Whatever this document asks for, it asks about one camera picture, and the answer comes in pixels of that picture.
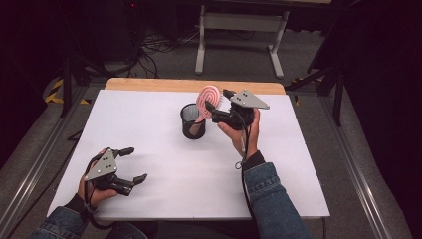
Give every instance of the human hand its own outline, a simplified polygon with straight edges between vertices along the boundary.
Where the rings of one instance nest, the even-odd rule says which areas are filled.
[[[246,133],[243,130],[234,130],[223,122],[218,122],[217,125],[228,137],[230,137],[230,139],[232,139],[233,146],[239,152],[239,154],[244,157],[245,152],[242,151],[241,138],[243,138],[243,142],[246,143]],[[254,121],[249,126],[249,132],[251,134],[249,136],[249,145],[248,151],[246,152],[246,159],[258,151],[258,135],[260,133],[260,111],[258,109],[254,109]]]
[[[106,150],[103,149],[99,154],[103,154],[105,152],[106,152]],[[93,168],[96,163],[97,162],[94,161],[91,164],[90,168]],[[79,188],[78,188],[78,195],[85,201],[84,193],[85,193],[85,176],[83,175],[81,177],[81,180],[80,180],[80,185],[79,185]],[[117,192],[115,190],[112,190],[112,189],[108,189],[108,190],[94,189],[93,184],[90,182],[88,184],[88,196],[90,197],[91,194],[93,195],[91,197],[91,207],[93,207],[95,209],[99,206],[99,204],[102,201],[116,196]]]

